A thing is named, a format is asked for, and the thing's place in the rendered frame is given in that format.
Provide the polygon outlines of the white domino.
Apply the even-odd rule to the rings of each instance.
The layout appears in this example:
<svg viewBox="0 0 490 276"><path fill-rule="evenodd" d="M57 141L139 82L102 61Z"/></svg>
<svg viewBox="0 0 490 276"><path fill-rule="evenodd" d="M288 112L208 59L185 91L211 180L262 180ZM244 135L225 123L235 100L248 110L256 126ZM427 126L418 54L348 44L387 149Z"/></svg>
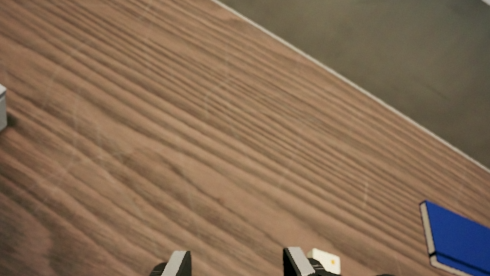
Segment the white domino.
<svg viewBox="0 0 490 276"><path fill-rule="evenodd" d="M310 257L319 260L327 271L339 274L339 257L316 249L312 249L307 253L307 258Z"/></svg>

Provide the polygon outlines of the blue notebook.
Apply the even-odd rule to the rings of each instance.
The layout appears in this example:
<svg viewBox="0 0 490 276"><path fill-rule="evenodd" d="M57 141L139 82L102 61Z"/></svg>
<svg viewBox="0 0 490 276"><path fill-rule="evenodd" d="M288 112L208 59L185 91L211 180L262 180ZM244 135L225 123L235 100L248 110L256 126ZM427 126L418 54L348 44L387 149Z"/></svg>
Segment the blue notebook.
<svg viewBox="0 0 490 276"><path fill-rule="evenodd" d="M431 266L456 276L490 276L490 228L427 200L419 207Z"/></svg>

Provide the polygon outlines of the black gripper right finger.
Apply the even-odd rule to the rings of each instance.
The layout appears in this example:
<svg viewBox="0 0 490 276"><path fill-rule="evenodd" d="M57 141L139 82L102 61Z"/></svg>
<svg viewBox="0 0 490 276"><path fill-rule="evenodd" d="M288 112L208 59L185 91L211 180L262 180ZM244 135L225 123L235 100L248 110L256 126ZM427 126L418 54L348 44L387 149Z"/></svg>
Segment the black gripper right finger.
<svg viewBox="0 0 490 276"><path fill-rule="evenodd" d="M327 271L315 258L306 258L300 247L283 248L283 276L342 276Z"/></svg>

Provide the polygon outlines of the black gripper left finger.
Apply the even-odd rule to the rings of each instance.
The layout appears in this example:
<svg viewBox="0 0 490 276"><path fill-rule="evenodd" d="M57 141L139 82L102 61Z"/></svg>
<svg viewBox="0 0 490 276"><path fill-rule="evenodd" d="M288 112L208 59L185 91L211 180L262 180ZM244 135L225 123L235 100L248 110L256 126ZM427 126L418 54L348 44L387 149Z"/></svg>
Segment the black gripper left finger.
<svg viewBox="0 0 490 276"><path fill-rule="evenodd" d="M192 276L191 251L174 251L169 262L156 265L149 276Z"/></svg>

